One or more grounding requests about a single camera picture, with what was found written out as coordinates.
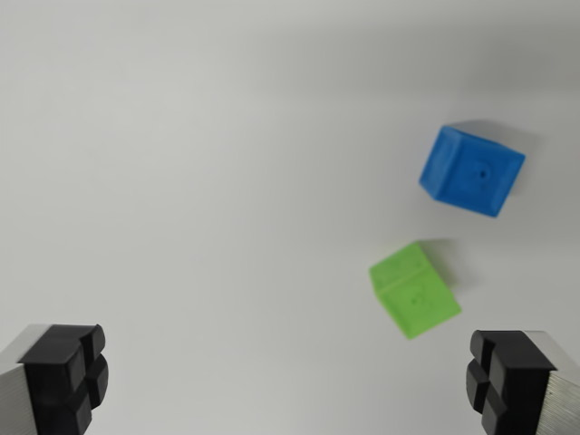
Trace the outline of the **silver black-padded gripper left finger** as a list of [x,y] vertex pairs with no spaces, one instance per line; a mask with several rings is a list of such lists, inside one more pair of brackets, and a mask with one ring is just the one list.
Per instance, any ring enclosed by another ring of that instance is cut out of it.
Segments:
[[98,325],[30,324],[1,351],[1,432],[84,434],[109,367]]

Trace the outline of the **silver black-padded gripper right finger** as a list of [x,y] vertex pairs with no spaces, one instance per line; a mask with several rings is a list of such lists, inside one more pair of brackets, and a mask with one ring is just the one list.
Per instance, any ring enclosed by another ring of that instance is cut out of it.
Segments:
[[466,392],[487,434],[577,434],[579,363],[543,331],[471,335]]

